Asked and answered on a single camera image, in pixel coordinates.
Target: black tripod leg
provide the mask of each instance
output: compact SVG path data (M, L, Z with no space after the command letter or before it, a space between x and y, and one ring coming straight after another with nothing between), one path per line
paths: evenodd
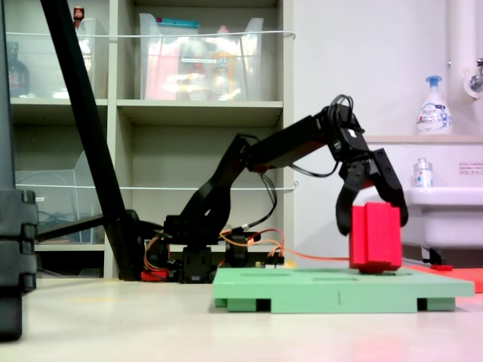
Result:
M0 2L0 340L22 336L22 295L35 289L37 208L15 189L5 13Z
M109 156L91 83L82 58L66 0L41 0L63 78L69 91L75 123L103 214L109 217L107 237L121 279L140 280L144 249L136 218L126 212Z

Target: clear plastic container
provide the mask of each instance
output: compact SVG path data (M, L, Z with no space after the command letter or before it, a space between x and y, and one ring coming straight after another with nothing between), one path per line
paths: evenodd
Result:
M106 31L96 19L84 19L78 29L79 45L96 98L107 97L109 39L90 35L105 34ZM7 35L7 42L18 44L17 60L26 67L29 78L27 91L13 97L69 99L50 36Z
M73 170L16 171L15 180L17 188L32 190L35 193L40 232L101 214L94 181L84 152ZM85 188L55 186L84 186ZM99 226L46 242L102 244L104 231L102 226Z
M247 31L262 26L263 19L252 19ZM150 14L140 14L140 28L141 35L159 35L141 38L141 99L262 100L261 35L165 37Z

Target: shelf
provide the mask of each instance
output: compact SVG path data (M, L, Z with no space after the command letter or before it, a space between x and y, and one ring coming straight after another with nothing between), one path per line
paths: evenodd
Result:
M181 102L118 100L118 108L138 125L274 127L283 102Z
M107 124L107 100L96 100L101 122ZM14 124L74 125L70 100L53 98L11 98Z
M134 0L138 6L190 8L274 8L278 0Z
M269 253L273 250L275 245L254 245L253 247L248 247L249 253ZM170 245L170 251L172 253L181 253L183 251L184 245ZM211 245L211 251L214 253L224 253L224 245Z
M104 244L36 244L35 251L104 251Z
M456 134L365 136L367 143L483 143L483 135L463 136Z

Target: soap dispenser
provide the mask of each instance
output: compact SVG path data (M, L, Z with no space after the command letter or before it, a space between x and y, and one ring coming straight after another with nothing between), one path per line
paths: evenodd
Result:
M451 134L453 122L450 109L439 93L439 75L426 78L429 83L429 95L421 107L416 123L417 134Z

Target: floor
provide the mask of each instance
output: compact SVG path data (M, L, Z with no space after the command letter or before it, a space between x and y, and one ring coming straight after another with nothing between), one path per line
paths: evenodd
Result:
M44 279L1 362L483 361L483 295L456 312L227 314L211 285Z

